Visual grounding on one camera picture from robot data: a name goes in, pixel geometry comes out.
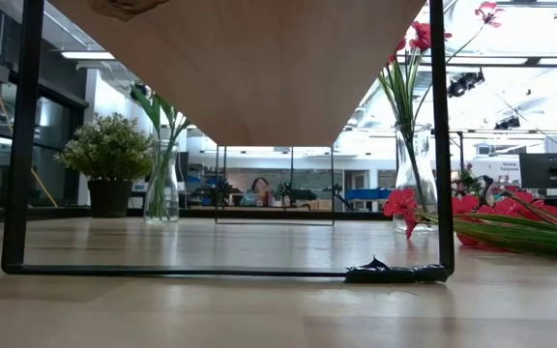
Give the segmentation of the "black computer monitor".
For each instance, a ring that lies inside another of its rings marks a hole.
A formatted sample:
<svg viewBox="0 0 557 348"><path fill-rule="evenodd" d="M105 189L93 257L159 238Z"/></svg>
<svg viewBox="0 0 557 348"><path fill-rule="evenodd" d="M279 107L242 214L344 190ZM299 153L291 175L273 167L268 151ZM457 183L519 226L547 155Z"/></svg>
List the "black computer monitor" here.
<svg viewBox="0 0 557 348"><path fill-rule="evenodd" d="M557 153L520 154L519 171L524 189L557 189Z"/></svg>

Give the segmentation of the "blue storage bins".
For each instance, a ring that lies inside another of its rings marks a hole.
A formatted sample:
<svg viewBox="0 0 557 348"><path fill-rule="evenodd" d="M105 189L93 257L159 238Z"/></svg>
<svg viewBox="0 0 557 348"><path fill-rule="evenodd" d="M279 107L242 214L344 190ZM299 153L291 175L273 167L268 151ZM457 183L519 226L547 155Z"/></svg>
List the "blue storage bins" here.
<svg viewBox="0 0 557 348"><path fill-rule="evenodd" d="M387 199L393 191L387 188L355 188L346 192L345 198L352 200L382 200Z"/></svg>

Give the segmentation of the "ceiling light strip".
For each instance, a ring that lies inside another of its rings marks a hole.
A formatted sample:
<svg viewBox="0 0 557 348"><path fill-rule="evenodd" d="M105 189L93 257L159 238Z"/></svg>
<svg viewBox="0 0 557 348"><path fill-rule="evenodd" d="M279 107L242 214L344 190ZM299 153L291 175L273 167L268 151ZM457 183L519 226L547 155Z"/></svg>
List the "ceiling light strip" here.
<svg viewBox="0 0 557 348"><path fill-rule="evenodd" d="M66 59L90 60L90 61L113 61L115 57L106 51L62 51L61 55Z"/></svg>

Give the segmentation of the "small red flower bunch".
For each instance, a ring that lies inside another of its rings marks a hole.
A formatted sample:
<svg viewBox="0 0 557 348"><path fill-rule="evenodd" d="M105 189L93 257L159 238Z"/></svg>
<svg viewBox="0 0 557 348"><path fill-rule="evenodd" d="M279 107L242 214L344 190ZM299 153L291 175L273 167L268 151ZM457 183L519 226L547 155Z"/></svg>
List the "small red flower bunch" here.
<svg viewBox="0 0 557 348"><path fill-rule="evenodd" d="M419 67L431 49L431 24L414 21L378 74L378 82L395 116L395 126L407 126L411 133L422 106L415 103Z"/></svg>

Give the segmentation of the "black tape lump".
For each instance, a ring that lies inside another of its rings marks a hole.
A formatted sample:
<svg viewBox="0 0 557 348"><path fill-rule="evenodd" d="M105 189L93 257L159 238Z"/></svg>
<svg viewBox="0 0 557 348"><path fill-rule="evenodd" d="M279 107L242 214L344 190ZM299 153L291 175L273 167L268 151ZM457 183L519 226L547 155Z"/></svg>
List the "black tape lump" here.
<svg viewBox="0 0 557 348"><path fill-rule="evenodd" d="M350 267L345 274L345 283L386 284L386 283L428 283L445 282L446 269L441 265L413 267L388 266L373 258L368 264Z"/></svg>

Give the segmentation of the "potted plant with white flowers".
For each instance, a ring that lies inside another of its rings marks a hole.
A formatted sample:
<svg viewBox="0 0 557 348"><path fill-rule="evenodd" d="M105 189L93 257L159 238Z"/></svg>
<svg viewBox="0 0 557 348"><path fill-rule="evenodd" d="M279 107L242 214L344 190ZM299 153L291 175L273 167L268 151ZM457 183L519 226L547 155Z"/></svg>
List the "potted plant with white flowers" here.
<svg viewBox="0 0 557 348"><path fill-rule="evenodd" d="M125 217L133 184L152 170L152 136L136 127L136 120L120 113L96 114L55 155L67 168L86 177L94 218Z"/></svg>

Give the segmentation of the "clear glass vase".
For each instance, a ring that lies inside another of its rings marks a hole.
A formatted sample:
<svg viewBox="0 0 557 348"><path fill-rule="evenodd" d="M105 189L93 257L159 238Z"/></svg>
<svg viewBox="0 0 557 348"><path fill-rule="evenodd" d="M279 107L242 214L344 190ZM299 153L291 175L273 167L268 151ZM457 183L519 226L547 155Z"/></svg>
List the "clear glass vase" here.
<svg viewBox="0 0 557 348"><path fill-rule="evenodd" d="M176 142L155 142L154 163L143 206L143 217L148 222L169 223L179 218L176 157Z"/></svg>
<svg viewBox="0 0 557 348"><path fill-rule="evenodd" d="M429 146L431 124L417 124L411 133L407 133L407 130L407 126L395 126L395 188L412 189L418 208L436 216L437 186Z"/></svg>

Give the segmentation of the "black aluminium table frame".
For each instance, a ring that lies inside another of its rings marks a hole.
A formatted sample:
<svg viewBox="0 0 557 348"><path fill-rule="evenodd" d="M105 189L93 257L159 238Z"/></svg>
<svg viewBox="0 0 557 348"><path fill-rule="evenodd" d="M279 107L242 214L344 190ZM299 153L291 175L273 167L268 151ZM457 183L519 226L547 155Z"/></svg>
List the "black aluminium table frame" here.
<svg viewBox="0 0 557 348"><path fill-rule="evenodd" d="M88 218L89 207L41 207L28 210L28 220L47 220L62 218ZM180 218L218 218L218 219L294 219L294 220L391 220L379 212L331 212L331 211L302 211L282 209L245 209L227 210L213 207L188 209L180 211Z"/></svg>

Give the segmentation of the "person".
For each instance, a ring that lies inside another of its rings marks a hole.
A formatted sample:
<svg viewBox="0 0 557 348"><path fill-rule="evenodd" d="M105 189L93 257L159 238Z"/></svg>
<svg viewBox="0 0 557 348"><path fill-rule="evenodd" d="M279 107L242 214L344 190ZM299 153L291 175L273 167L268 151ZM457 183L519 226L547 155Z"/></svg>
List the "person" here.
<svg viewBox="0 0 557 348"><path fill-rule="evenodd" d="M242 206L267 207L269 205L272 187L267 179L259 177L253 180L251 188L246 192L241 201Z"/></svg>

